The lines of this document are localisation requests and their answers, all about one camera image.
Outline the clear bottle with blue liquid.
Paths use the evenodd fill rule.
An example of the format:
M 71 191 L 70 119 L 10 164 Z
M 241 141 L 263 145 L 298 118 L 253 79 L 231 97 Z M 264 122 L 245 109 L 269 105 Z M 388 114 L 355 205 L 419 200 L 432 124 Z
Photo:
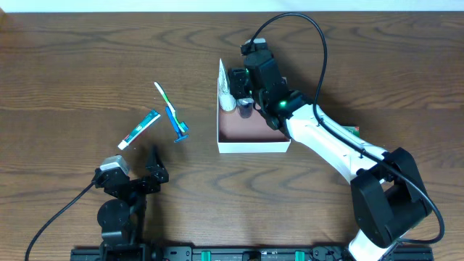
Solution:
M 253 112 L 253 105 L 254 100 L 252 98 L 243 98 L 237 100 L 236 106 L 239 110 L 239 115 L 241 118 L 247 119 L 251 117 Z

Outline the white patterned cream tube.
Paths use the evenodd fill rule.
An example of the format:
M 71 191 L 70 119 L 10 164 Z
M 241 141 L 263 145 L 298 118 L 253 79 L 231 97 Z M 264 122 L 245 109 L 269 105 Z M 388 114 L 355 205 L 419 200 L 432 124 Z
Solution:
M 236 108 L 236 99 L 232 96 L 226 68 L 223 61 L 219 60 L 219 72 L 217 77 L 217 95 L 220 108 L 225 112 L 232 112 Z

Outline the green white toothpaste tube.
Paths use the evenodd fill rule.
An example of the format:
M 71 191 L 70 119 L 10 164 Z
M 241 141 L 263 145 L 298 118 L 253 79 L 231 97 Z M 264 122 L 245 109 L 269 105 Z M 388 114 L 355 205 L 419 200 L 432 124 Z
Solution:
M 156 110 L 150 111 L 145 118 L 117 145 L 119 150 L 124 150 L 132 144 L 150 125 L 155 123 L 161 115 Z

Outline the green soap bar package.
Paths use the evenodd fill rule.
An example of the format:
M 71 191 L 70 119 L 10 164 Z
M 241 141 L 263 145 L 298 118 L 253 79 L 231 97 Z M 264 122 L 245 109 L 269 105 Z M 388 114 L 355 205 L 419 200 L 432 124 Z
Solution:
M 344 128 L 356 137 L 360 137 L 360 128 L 358 126 L 344 126 Z

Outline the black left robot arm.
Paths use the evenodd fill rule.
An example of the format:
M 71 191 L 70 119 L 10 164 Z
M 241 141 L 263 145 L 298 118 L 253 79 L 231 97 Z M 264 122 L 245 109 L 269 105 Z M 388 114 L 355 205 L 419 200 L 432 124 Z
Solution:
M 169 174 L 160 159 L 157 147 L 148 154 L 147 175 L 132 179 L 129 164 L 117 154 L 106 158 L 95 169 L 96 188 L 113 197 L 99 209 L 97 221 L 106 245 L 117 246 L 142 242 L 146 212 L 146 196 L 160 191 L 169 181 Z

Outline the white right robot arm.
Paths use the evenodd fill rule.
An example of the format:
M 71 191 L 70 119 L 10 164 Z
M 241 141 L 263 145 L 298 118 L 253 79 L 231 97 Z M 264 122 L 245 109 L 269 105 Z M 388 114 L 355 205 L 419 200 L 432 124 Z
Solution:
M 314 99 L 289 89 L 265 39 L 241 46 L 244 66 L 228 71 L 235 99 L 252 99 L 267 125 L 304 144 L 350 184 L 359 227 L 349 243 L 354 260 L 381 260 L 434 206 L 413 156 L 356 137 L 327 116 Z

